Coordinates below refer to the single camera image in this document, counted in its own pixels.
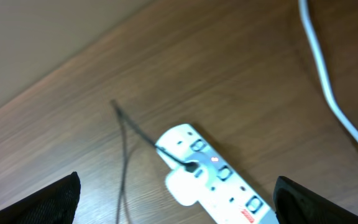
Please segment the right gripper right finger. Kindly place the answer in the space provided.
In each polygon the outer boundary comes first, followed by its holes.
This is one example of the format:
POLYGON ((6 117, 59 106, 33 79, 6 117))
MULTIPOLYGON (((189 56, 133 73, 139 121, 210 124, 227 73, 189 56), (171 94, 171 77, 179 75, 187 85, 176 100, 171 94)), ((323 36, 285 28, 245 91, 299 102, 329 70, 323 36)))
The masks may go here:
POLYGON ((280 224, 358 224, 358 216, 285 176, 273 191, 280 224))

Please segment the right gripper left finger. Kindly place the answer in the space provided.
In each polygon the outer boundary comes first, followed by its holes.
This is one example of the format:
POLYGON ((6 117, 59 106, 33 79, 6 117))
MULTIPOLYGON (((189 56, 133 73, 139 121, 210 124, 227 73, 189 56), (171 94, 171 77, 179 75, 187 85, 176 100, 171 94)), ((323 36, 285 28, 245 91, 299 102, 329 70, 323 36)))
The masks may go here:
POLYGON ((72 224, 80 201, 76 172, 0 210, 0 224, 72 224))

